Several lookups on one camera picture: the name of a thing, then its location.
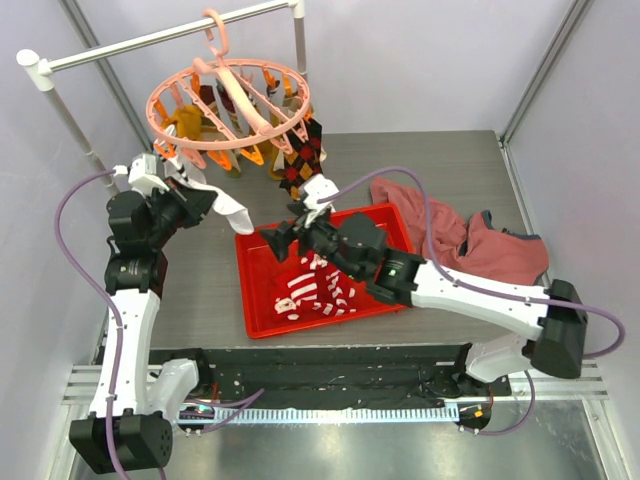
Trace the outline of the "red white striped sock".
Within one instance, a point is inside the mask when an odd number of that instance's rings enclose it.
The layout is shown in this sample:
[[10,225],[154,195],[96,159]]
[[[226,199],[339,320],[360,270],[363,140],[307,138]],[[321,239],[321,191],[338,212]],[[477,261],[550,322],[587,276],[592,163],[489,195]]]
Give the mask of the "red white striped sock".
[[276,298],[291,298],[299,312],[311,310],[319,302],[316,274],[301,267],[287,269],[273,279],[273,305]]
[[351,279],[317,253],[309,251],[300,259],[305,271],[314,274],[317,285],[314,298],[307,297],[303,306],[325,317],[355,313],[355,288]]

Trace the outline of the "red santa sock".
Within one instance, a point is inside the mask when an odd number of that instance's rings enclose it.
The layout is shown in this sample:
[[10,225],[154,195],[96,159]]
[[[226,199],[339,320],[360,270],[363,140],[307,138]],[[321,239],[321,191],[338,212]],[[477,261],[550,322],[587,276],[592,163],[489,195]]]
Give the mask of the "red santa sock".
[[278,321],[297,321],[300,318],[299,307],[291,298],[276,298],[273,315]]

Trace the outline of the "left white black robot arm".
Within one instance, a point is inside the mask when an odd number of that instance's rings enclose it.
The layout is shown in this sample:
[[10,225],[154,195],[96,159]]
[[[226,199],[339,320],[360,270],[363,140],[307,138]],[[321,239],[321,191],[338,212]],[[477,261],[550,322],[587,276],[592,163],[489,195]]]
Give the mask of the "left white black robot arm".
[[200,348],[174,353],[154,381],[148,365],[168,267],[163,247],[178,229],[198,225],[217,197],[173,184],[150,196],[121,192],[106,205],[111,254],[98,288],[109,308],[106,346],[89,413],[69,431],[96,474],[164,468],[183,402],[212,391],[214,376]]

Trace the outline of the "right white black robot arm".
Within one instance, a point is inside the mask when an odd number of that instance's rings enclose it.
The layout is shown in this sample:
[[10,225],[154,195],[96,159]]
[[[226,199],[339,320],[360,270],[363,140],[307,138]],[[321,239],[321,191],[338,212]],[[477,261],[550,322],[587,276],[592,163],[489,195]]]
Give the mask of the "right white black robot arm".
[[508,330],[508,335],[463,348],[451,371],[457,391],[477,393],[498,378],[536,369],[560,379],[581,375],[587,316],[574,286],[550,289],[487,280],[439,267],[432,260],[390,247],[387,233],[356,212],[335,226],[325,212],[303,214],[261,237],[278,262],[292,245],[314,252],[387,305],[440,309]]

